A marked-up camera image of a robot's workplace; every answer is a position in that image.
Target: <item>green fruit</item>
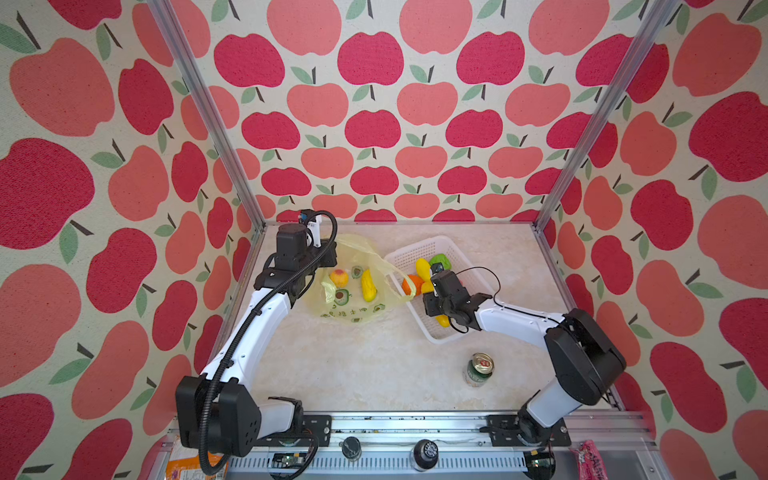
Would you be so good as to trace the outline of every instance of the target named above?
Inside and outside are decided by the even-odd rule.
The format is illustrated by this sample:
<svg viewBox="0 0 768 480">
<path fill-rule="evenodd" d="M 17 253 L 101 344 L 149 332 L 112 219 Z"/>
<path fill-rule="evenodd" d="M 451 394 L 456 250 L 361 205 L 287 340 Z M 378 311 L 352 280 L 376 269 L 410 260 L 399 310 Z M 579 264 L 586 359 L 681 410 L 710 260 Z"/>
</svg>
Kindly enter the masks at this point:
<svg viewBox="0 0 768 480">
<path fill-rule="evenodd" d="M 336 302 L 336 305 L 346 305 L 349 302 L 349 291 L 345 288 L 338 289 L 333 301 Z"/>
<path fill-rule="evenodd" d="M 429 261 L 430 265 L 434 265 L 435 263 L 442 263 L 442 267 L 445 270 L 451 269 L 451 260 L 448 260 L 448 257 L 446 257 L 443 253 L 439 253 L 432 257 L 432 259 Z"/>
</svg>

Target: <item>yellow plastic bag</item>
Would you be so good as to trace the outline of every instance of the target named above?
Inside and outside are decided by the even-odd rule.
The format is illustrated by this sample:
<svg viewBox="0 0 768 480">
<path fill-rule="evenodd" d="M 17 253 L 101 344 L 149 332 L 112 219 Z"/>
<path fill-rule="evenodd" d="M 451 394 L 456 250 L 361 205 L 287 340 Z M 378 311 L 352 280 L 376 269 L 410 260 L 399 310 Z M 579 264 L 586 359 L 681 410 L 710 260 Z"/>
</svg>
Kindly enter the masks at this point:
<svg viewBox="0 0 768 480">
<path fill-rule="evenodd" d="M 351 233 L 337 235 L 336 262 L 333 268 L 317 269 L 315 281 L 302 298 L 316 315 L 345 323 L 365 323 L 378 313 L 413 300 L 416 291 L 413 281 L 394 265 L 384 261 L 365 237 Z M 349 281 L 343 288 L 337 288 L 329 277 L 336 269 L 344 270 L 349 275 Z M 370 302 L 363 299 L 360 282 L 365 270 L 370 270 L 376 287 L 376 297 Z M 399 277 L 407 279 L 411 287 L 410 295 L 402 296 L 398 293 L 387 277 L 390 273 L 397 273 Z"/>
</svg>

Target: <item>apple patterned wallpaper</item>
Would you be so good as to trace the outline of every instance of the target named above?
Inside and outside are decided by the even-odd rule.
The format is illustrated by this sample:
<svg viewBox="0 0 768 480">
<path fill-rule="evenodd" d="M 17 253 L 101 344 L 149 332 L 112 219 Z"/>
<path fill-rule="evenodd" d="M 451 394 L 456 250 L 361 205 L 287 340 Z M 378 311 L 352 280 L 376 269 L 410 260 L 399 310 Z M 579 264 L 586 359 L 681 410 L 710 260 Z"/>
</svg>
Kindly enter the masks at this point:
<svg viewBox="0 0 768 480">
<path fill-rule="evenodd" d="M 309 207 L 349 221 L 533 220 L 647 9 L 194 2 L 211 34 L 198 66 L 268 222 Z M 666 49 L 655 51 L 632 101 L 653 96 L 668 66 Z M 195 130 L 191 101 L 182 114 Z M 616 148 L 609 125 L 594 161 Z"/>
<path fill-rule="evenodd" d="M 681 2 L 646 60 L 670 59 L 661 88 L 633 92 L 638 72 L 610 119 L 618 149 L 593 149 L 550 222 L 676 480 L 768 478 L 766 13 Z"/>
<path fill-rule="evenodd" d="M 253 228 L 160 42 L 135 0 L 0 4 L 1 480 L 145 479 L 229 308 Z"/>
</svg>

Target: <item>basket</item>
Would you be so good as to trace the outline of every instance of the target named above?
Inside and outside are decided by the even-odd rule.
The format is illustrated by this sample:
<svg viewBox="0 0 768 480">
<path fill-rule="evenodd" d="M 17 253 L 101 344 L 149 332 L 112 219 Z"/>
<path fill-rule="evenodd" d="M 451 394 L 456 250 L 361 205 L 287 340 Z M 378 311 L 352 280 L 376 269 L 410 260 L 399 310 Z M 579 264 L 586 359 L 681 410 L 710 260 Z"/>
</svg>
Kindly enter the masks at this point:
<svg viewBox="0 0 768 480">
<path fill-rule="evenodd" d="M 417 243 L 412 243 L 407 247 L 395 250 L 394 252 L 384 257 L 384 260 L 390 262 L 392 265 L 396 266 L 403 272 L 415 273 L 416 261 L 419 258 L 429 260 L 438 253 L 444 253 L 445 256 L 448 257 L 448 260 L 451 261 L 451 267 L 454 272 L 459 272 L 474 266 L 469 262 L 469 259 L 466 257 L 466 255 L 458 249 L 456 244 L 453 243 L 453 240 L 443 235 L 428 238 Z M 390 273 L 389 277 L 397 286 L 400 294 L 405 295 L 405 293 L 402 291 L 403 278 L 396 276 L 394 273 Z M 494 290 L 492 290 L 492 288 L 488 285 L 488 282 L 486 282 L 485 279 L 480 275 L 479 270 L 470 270 L 468 272 L 464 272 L 459 278 L 462 283 L 464 283 L 464 286 L 467 288 L 467 291 L 469 291 L 470 295 L 478 292 L 494 292 Z M 445 328 L 440 326 L 440 324 L 437 323 L 437 320 L 427 316 L 424 312 L 424 304 L 421 296 L 417 296 L 406 305 L 408 306 L 409 310 L 411 310 L 413 317 L 416 319 L 419 327 L 421 327 L 424 335 L 426 335 L 430 342 L 446 343 L 452 340 L 456 340 L 462 336 L 461 333 L 455 331 L 453 328 Z"/>
</svg>

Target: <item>green can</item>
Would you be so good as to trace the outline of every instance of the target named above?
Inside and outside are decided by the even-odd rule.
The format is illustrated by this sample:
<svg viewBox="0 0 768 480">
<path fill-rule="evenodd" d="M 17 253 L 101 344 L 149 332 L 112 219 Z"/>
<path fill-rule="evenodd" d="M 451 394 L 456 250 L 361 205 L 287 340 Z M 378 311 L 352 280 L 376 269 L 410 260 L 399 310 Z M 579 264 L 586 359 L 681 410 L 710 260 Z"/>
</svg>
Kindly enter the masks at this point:
<svg viewBox="0 0 768 480">
<path fill-rule="evenodd" d="M 487 353 L 475 353 L 463 373 L 464 381 L 470 386 L 483 386 L 493 375 L 493 359 Z"/>
</svg>

